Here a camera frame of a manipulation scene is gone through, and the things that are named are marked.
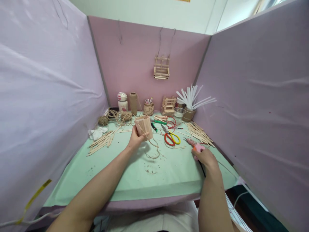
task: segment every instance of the yellow handle scissors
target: yellow handle scissors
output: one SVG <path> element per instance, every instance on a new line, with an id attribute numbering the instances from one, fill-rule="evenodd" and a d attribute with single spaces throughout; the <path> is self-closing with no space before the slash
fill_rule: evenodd
<path id="1" fill-rule="evenodd" d="M 167 129 L 165 129 L 165 127 L 164 127 L 163 125 L 161 125 L 161 126 L 162 126 L 163 130 L 165 131 L 164 140 L 165 140 L 165 142 L 166 142 L 168 145 L 170 145 L 170 146 L 175 146 L 175 144 L 177 144 L 177 145 L 180 144 L 180 138 L 179 138 L 177 135 L 175 135 L 174 133 L 172 133 L 172 132 L 168 131 Z M 173 136 L 175 136 L 175 137 L 178 139 L 178 142 L 176 142 L 176 141 L 174 140 Z M 170 140 L 172 143 L 169 143 L 169 142 L 166 140 L 166 137 L 168 137 L 169 140 Z"/>

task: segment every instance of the pencil holder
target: pencil holder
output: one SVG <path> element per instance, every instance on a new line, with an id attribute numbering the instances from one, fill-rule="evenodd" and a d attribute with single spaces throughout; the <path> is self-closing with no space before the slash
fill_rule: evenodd
<path id="1" fill-rule="evenodd" d="M 153 103 L 144 103 L 144 114 L 151 116 L 154 114 L 155 105 Z"/>
<path id="2" fill-rule="evenodd" d="M 186 113 L 183 115 L 183 121 L 185 122 L 191 122 L 192 118 L 195 115 L 196 110 L 190 110 L 187 107 L 184 108 L 186 110 Z"/>

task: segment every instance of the hand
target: hand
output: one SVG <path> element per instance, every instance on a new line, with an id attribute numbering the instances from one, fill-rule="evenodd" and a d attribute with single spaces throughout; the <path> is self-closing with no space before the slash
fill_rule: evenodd
<path id="1" fill-rule="evenodd" d="M 148 135 L 149 135 L 149 132 L 147 132 L 147 133 L 145 133 L 141 136 L 138 136 L 136 125 L 134 125 L 133 128 L 132 128 L 132 134 L 131 134 L 131 137 L 130 137 L 128 147 L 136 150 L 139 147 L 139 145 L 141 145 L 141 143 L 147 139 L 146 137 Z"/>
<path id="2" fill-rule="evenodd" d="M 192 155 L 196 156 L 199 159 L 199 161 L 205 165 L 206 168 L 211 167 L 219 168 L 216 157 L 208 148 L 206 148 L 202 152 L 197 152 L 192 149 Z"/>

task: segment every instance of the purple fabric wall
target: purple fabric wall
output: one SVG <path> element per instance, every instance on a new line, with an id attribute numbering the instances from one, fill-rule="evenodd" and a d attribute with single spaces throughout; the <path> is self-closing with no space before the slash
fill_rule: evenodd
<path id="1" fill-rule="evenodd" d="M 119 92 L 136 92 L 143 104 L 154 98 L 159 110 L 164 95 L 176 96 L 176 91 L 190 86 L 196 77 L 210 35 L 176 31 L 167 81 L 154 79 L 155 55 L 159 50 L 159 27 L 120 22 L 123 43 L 119 42 L 118 21 L 89 16 L 98 58 L 112 107 L 118 106 Z M 161 31 L 160 56 L 168 56 L 174 30 Z"/>
<path id="2" fill-rule="evenodd" d="M 51 179 L 30 221 L 108 103 L 87 17 L 71 2 L 0 1 L 0 28 L 0 223 L 20 219 Z"/>
<path id="3" fill-rule="evenodd" d="M 195 121 L 291 230 L 309 226 L 309 4 L 295 1 L 211 38 Z"/>

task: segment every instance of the pink glue gun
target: pink glue gun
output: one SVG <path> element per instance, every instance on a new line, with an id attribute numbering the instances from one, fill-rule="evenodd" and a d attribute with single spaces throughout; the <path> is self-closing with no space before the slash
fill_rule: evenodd
<path id="1" fill-rule="evenodd" d="M 188 144 L 190 144 L 191 146 L 193 146 L 193 150 L 197 151 L 198 153 L 201 153 L 203 150 L 205 150 L 206 148 L 204 146 L 202 146 L 201 144 L 193 141 L 192 139 L 188 139 L 188 138 L 185 138 L 188 142 Z"/>

